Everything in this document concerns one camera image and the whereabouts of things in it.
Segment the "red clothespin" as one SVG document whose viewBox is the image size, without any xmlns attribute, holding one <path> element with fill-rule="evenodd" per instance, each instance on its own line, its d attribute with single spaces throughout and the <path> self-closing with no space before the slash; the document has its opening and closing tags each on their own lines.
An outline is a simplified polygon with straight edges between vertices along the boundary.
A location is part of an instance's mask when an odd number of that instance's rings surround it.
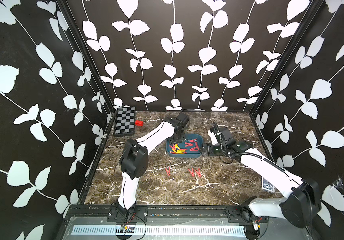
<svg viewBox="0 0 344 240">
<path fill-rule="evenodd" d="M 200 168 L 198 168 L 197 170 L 195 170 L 195 173 L 198 175 L 199 178 L 202 177 L 201 169 L 200 169 Z"/>
<path fill-rule="evenodd" d="M 192 177 L 195 177 L 195 170 L 194 168 L 188 169 Z"/>
<path fill-rule="evenodd" d="M 165 171 L 166 171 L 166 174 L 167 174 L 168 176 L 170 176 L 170 167 L 165 168 Z"/>
<path fill-rule="evenodd" d="M 185 148 L 187 148 L 190 152 L 198 152 L 200 150 L 197 139 L 191 139 L 186 141 Z"/>
</svg>

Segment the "teal plastic storage box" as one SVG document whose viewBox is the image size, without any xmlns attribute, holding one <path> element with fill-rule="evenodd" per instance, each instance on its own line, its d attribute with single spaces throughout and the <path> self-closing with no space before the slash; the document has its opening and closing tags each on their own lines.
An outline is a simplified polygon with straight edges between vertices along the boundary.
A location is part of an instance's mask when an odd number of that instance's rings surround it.
<svg viewBox="0 0 344 240">
<path fill-rule="evenodd" d="M 190 152 L 187 148 L 185 148 L 185 142 L 188 140 L 191 140 L 191 139 L 197 139 L 197 141 L 199 143 L 199 147 L 200 147 L 200 150 L 198 152 Z M 198 135 L 198 134 L 186 134 L 186 140 L 183 141 L 182 143 L 178 144 L 181 149 L 187 149 L 186 154 L 184 154 L 184 155 L 171 154 L 170 153 L 170 151 L 171 151 L 170 146 L 173 146 L 176 144 L 171 144 L 170 140 L 167 140 L 167 142 L 166 142 L 166 152 L 168 153 L 169 156 L 171 156 L 173 158 L 198 158 L 202 155 L 201 148 L 202 148 L 203 142 L 204 142 L 203 137 Z"/>
</svg>

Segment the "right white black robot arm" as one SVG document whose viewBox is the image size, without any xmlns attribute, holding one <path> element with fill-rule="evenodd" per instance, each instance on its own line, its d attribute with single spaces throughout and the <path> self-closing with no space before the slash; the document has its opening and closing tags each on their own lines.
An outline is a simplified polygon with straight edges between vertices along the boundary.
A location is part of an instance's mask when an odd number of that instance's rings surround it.
<svg viewBox="0 0 344 240">
<path fill-rule="evenodd" d="M 302 229 L 310 226 L 313 218 L 321 211 L 321 192 L 316 181 L 290 173 L 248 142 L 240 141 L 227 148 L 222 144 L 204 143 L 202 154 L 237 160 L 270 182 L 282 194 L 282 198 L 255 198 L 248 202 L 247 209 L 255 217 L 285 219 Z"/>
</svg>

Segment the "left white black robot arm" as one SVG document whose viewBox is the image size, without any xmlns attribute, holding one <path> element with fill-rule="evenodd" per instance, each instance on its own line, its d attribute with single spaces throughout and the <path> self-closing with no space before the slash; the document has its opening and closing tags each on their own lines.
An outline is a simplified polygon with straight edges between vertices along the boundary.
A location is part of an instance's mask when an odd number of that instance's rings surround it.
<svg viewBox="0 0 344 240">
<path fill-rule="evenodd" d="M 137 140 L 128 139 L 125 143 L 119 164 L 122 171 L 120 196 L 115 203 L 119 213 L 130 218 L 134 213 L 136 191 L 140 177 L 148 167 L 148 154 L 164 140 L 176 144 L 185 140 L 185 129 L 190 118 L 185 113 L 177 117 L 165 118 L 159 126 Z"/>
</svg>

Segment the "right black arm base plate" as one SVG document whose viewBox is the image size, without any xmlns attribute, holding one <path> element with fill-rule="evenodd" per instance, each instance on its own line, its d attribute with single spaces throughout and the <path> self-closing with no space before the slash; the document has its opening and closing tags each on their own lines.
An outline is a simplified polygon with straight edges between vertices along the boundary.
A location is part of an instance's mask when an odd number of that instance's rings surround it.
<svg viewBox="0 0 344 240">
<path fill-rule="evenodd" d="M 229 223 L 252 225 L 253 223 L 261 224 L 269 221 L 268 217 L 257 217 L 247 207 L 242 206 L 226 207 L 224 214 Z"/>
</svg>

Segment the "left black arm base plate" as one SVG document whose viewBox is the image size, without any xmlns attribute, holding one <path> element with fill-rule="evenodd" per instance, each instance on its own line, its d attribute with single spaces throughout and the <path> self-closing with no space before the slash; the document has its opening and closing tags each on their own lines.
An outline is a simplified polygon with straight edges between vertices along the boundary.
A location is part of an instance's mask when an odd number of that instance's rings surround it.
<svg viewBox="0 0 344 240">
<path fill-rule="evenodd" d="M 107 222 L 117 224 L 134 224 L 147 221 L 148 207 L 134 206 L 126 210 L 122 206 L 112 206 L 108 213 Z"/>
</svg>

